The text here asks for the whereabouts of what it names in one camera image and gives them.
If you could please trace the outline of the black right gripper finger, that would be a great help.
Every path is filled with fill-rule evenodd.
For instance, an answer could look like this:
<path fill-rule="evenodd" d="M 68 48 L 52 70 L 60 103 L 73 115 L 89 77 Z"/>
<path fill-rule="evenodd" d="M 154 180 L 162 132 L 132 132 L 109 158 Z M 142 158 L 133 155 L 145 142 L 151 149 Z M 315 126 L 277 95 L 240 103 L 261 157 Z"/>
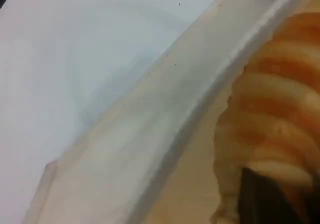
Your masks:
<path fill-rule="evenodd" d="M 243 168 L 238 199 L 240 223 L 310 223 L 305 190 Z"/>

